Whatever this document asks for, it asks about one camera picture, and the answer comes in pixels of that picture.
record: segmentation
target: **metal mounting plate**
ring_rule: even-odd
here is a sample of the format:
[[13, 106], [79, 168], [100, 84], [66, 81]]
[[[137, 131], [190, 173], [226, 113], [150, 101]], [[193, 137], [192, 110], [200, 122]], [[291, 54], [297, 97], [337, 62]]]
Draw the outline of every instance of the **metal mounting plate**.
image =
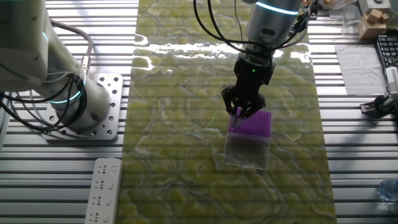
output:
[[[114, 103], [114, 106], [110, 106], [108, 115], [97, 126], [90, 129], [76, 132], [69, 128], [63, 128], [49, 134], [42, 134], [44, 139], [48, 141], [111, 141], [117, 136], [123, 77], [120, 74], [91, 74], [90, 76], [92, 80], [105, 87], [111, 97], [111, 103]], [[49, 123], [55, 123], [56, 121], [50, 120], [52, 116], [57, 118], [55, 110], [49, 104], [45, 120]]]

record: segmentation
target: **table surface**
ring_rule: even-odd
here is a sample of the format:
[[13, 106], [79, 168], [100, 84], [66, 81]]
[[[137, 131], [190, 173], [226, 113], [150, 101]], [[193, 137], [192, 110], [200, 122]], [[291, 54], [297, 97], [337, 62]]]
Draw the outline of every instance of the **table surface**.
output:
[[[95, 159], [122, 152], [137, 8], [138, 0], [47, 1], [52, 19], [92, 36], [92, 73], [123, 75], [119, 136], [112, 143], [49, 144], [10, 120], [0, 154], [0, 223], [84, 223]], [[373, 96], [347, 96], [335, 45], [360, 43], [344, 39], [341, 26], [321, 12], [308, 30], [338, 223], [398, 223], [398, 205], [376, 194], [382, 179], [397, 176], [396, 126], [392, 116], [368, 120], [361, 114], [359, 104]], [[80, 60], [86, 41], [55, 30]], [[46, 107], [38, 105], [43, 114]]]

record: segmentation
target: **power strip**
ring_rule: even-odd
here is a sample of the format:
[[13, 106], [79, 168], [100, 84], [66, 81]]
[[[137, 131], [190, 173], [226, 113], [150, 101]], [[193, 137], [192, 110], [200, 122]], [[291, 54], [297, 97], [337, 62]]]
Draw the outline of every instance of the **power strip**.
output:
[[85, 224], [113, 224], [116, 218], [123, 162], [120, 159], [95, 161]]

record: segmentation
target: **white cloth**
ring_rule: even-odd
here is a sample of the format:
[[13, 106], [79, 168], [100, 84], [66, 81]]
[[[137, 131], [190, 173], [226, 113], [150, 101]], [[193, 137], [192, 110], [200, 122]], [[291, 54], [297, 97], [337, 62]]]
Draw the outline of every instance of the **white cloth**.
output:
[[386, 92], [386, 80], [374, 45], [336, 46], [347, 94]]

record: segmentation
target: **cable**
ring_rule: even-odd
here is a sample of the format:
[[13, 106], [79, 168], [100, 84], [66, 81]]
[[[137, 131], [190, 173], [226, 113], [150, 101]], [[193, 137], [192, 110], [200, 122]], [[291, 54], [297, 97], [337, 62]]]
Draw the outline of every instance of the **cable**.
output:
[[304, 30], [304, 34], [298, 40], [296, 40], [295, 42], [293, 42], [291, 44], [287, 44], [287, 45], [283, 46], [282, 48], [291, 47], [291, 46], [296, 45], [299, 42], [301, 42], [304, 39], [304, 37], [306, 37], [307, 34], [308, 34], [308, 19], [305, 19], [305, 25], [306, 25], [306, 28]]
[[241, 40], [243, 42], [243, 31], [242, 31], [241, 21], [239, 21], [239, 18], [238, 18], [238, 12], [236, 10], [236, 0], [234, 1], [234, 9], [235, 9], [235, 18], [239, 24], [239, 29], [241, 30]]
[[50, 21], [51, 21], [51, 25], [53, 25], [53, 26], [57, 26], [57, 27], [59, 27], [61, 29], [69, 30], [71, 32], [74, 32], [74, 33], [77, 33], [77, 34], [80, 34], [81, 36], [83, 36], [88, 41], [88, 48], [87, 48], [87, 52], [86, 52], [85, 56], [90, 56], [91, 55], [91, 51], [93, 51], [94, 43], [93, 43], [93, 40], [91, 39], [91, 37], [86, 32], [84, 32], [81, 29], [78, 29], [76, 27], [73, 27], [73, 26], [70, 26], [70, 25], [66, 25], [66, 24], [63, 24], [61, 22], [57, 22], [57, 21], [52, 20], [52, 19]]
[[61, 95], [61, 94], [68, 88], [68, 85], [69, 85], [69, 83], [65, 84], [65, 85], [62, 87], [62, 89], [61, 89], [58, 93], [56, 93], [56, 94], [54, 94], [53, 96], [50, 96], [50, 97], [48, 97], [48, 98], [45, 98], [45, 99], [43, 99], [43, 100], [23, 100], [23, 99], [18, 99], [18, 98], [15, 98], [15, 97], [6, 95], [6, 94], [4, 94], [4, 93], [0, 93], [0, 96], [6, 98], [6, 99], [8, 99], [8, 100], [13, 100], [13, 101], [20, 102], [20, 103], [22, 103], [22, 102], [23, 102], [23, 103], [46, 103], [46, 102], [48, 102], [48, 101], [50, 101], [50, 100], [55, 99], [55, 98], [58, 97], [59, 95]]
[[55, 123], [52, 124], [48, 127], [38, 127], [35, 126], [33, 124], [30, 124], [29, 122], [23, 120], [17, 113], [14, 113], [13, 111], [11, 111], [3, 102], [0, 103], [0, 106], [10, 115], [12, 116], [14, 119], [16, 119], [18, 122], [22, 123], [23, 125], [27, 126], [30, 129], [36, 130], [36, 131], [41, 131], [41, 132], [48, 132], [48, 131], [53, 131], [53, 129], [56, 129], [56, 127], [61, 123], [62, 119], [66, 116], [66, 113], [68, 111], [69, 108], [69, 102], [70, 102], [70, 95], [72, 94], [72, 89], [73, 89], [73, 80], [74, 78], [71, 78], [69, 81], [69, 91], [68, 91], [68, 100], [67, 100], [67, 104], [65, 106], [65, 110], [61, 116], [61, 118]]
[[42, 83], [55, 83], [63, 78], [65, 78], [66, 76], [68, 76], [70, 73], [69, 72], [57, 72], [57, 73], [49, 73], [47, 75], [57, 75], [57, 74], [63, 74], [61, 77], [55, 79], [55, 80], [50, 80], [50, 81], [42, 81]]
[[[30, 100], [33, 100], [33, 93], [32, 93], [32, 90], [29, 91], [29, 98], [30, 98]], [[42, 117], [42, 115], [39, 113], [39, 111], [38, 111], [38, 109], [37, 109], [35, 103], [32, 103], [32, 107], [33, 107], [33, 110], [36, 112], [36, 114], [39, 116], [39, 118], [40, 118], [42, 121], [45, 121], [44, 118]]]
[[70, 100], [69, 100], [69, 99], [70, 99], [70, 96], [71, 96], [71, 94], [72, 94], [72, 87], [73, 87], [74, 80], [76, 80], [76, 77], [78, 77], [78, 76], [76, 75], [75, 77], [71, 78], [71, 82], [70, 82], [70, 86], [69, 86], [69, 91], [68, 91], [68, 101], [67, 101], [67, 104], [66, 104], [66, 106], [65, 106], [65, 110], [64, 110], [64, 112], [63, 112], [61, 118], [60, 118], [55, 124], [50, 124], [50, 123], [46, 122], [46, 121], [43, 119], [43, 117], [41, 117], [40, 113], [37, 111], [37, 108], [35, 108], [35, 106], [34, 106], [35, 111], [36, 111], [36, 113], [40, 116], [40, 118], [38, 118], [35, 114], [33, 114], [33, 113], [26, 107], [26, 105], [25, 105], [24, 103], [22, 103], [23, 107], [25, 108], [25, 110], [28, 111], [28, 113], [29, 113], [30, 115], [32, 115], [37, 121], [43, 123], [44, 125], [47, 125], [47, 127], [38, 127], [38, 126], [34, 126], [34, 125], [28, 123], [27, 121], [24, 121], [24, 120], [23, 120], [21, 117], [19, 117], [19, 115], [17, 114], [17, 111], [15, 110], [15, 107], [14, 107], [13, 104], [11, 104], [12, 111], [10, 111], [9, 108], [8, 108], [6, 105], [4, 105], [4, 103], [1, 104], [1, 107], [4, 108], [4, 110], [5, 110], [7, 113], [9, 113], [14, 119], [16, 119], [17, 121], [21, 122], [22, 124], [24, 124], [25, 126], [27, 126], [27, 127], [30, 128], [30, 129], [33, 129], [33, 130], [35, 130], [35, 131], [40, 131], [40, 132], [43, 132], [43, 133], [48, 133], [48, 132], [50, 132], [50, 131], [58, 131], [58, 130], [60, 130], [60, 129], [62, 129], [62, 128], [65, 128], [65, 127], [67, 127], [67, 126], [73, 124], [73, 123], [74, 123], [75, 121], [77, 121], [77, 120], [82, 116], [82, 114], [84, 113], [84, 110], [85, 110], [85, 107], [86, 107], [86, 103], [87, 103], [87, 95], [86, 95], [86, 90], [84, 89], [83, 80], [82, 80], [80, 77], [78, 77], [79, 80], [77, 80], [77, 82], [78, 82], [77, 86], [78, 86], [79, 90], [82, 92], [82, 95], [81, 95], [81, 97], [80, 97], [79, 107], [78, 107], [78, 109], [77, 109], [77, 111], [76, 111], [74, 117], [73, 117], [69, 122], [65, 123], [65, 124], [62, 125], [62, 126], [58, 126], [58, 125], [62, 122], [62, 120], [65, 118], [65, 116], [66, 116], [66, 114], [67, 114], [67, 112], [68, 112], [68, 109], [69, 109], [69, 107], [70, 107]]
[[263, 53], [267, 49], [267, 47], [265, 47], [264, 45], [262, 45], [263, 48], [262, 48], [262, 50], [260, 52], [253, 52], [251, 50], [242, 50], [242, 49], [234, 46], [229, 39], [226, 39], [224, 37], [224, 35], [221, 33], [221, 31], [219, 30], [218, 26], [217, 26], [215, 17], [213, 15], [213, 9], [211, 7], [211, 0], [207, 0], [207, 5], [208, 5], [208, 11], [209, 11], [209, 14], [210, 14], [210, 19], [211, 19], [211, 22], [213, 23], [213, 27], [215, 28], [217, 34], [220, 36], [222, 41], [224, 41], [228, 46], [232, 47], [233, 49], [235, 49], [235, 50], [237, 50], [237, 51], [239, 51], [241, 53], [248, 54], [248, 55], [253, 55], [253, 56], [257, 56], [257, 57], [264, 57]]
[[[211, 33], [211, 32], [205, 27], [205, 25], [202, 23], [202, 21], [201, 21], [201, 19], [200, 19], [200, 17], [199, 17], [199, 14], [198, 14], [197, 0], [193, 0], [193, 11], [194, 11], [194, 13], [195, 13], [195, 17], [196, 17], [196, 19], [197, 19], [197, 21], [198, 21], [200, 27], [201, 27], [208, 35], [210, 35], [210, 36], [211, 36], [212, 38], [214, 38], [214, 39], [224, 41], [222, 38], [220, 38], [220, 37], [214, 35], [213, 33]], [[231, 43], [234, 43], [234, 44], [254, 44], [254, 45], [261, 46], [261, 47], [266, 47], [264, 44], [257, 43], [257, 42], [251, 42], [251, 41], [243, 41], [243, 42], [242, 42], [242, 41], [238, 41], [238, 40], [228, 40], [228, 39], [227, 39], [227, 41], [229, 41], [229, 42], [231, 42]]]

